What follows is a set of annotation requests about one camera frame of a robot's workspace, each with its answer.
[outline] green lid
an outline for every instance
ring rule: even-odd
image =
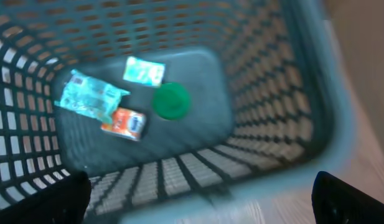
[[[177,120],[183,118],[190,108],[190,96],[178,83],[161,85],[154,94],[153,109],[162,118]]]

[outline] orange and white packet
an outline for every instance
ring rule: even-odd
[[[110,134],[139,141],[146,117],[129,109],[117,108],[113,113],[113,124],[102,124],[101,129]]]

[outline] basket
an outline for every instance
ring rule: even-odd
[[[85,171],[85,223],[158,222],[342,164],[354,119],[323,15],[316,1],[0,1],[0,210]],[[185,118],[122,79],[131,55],[166,64]],[[53,106],[74,68],[131,92],[140,142]]]

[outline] perforated basket wall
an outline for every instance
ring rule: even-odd
[[[333,120],[304,23],[282,0],[0,1],[0,209],[69,175],[51,83],[79,63],[204,45],[221,57],[235,128],[222,144],[91,177],[86,221],[315,158]]]

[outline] candy wrapper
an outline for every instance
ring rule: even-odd
[[[151,87],[159,87],[164,77],[166,65],[148,62],[136,57],[128,57],[123,79]]]
[[[102,124],[101,129],[122,138],[139,141],[145,122],[144,114],[118,108],[113,113],[113,124]]]
[[[56,101],[55,105],[111,124],[111,115],[117,109],[121,98],[129,95],[129,92],[88,77],[75,69],[72,70],[72,75],[60,101]]]

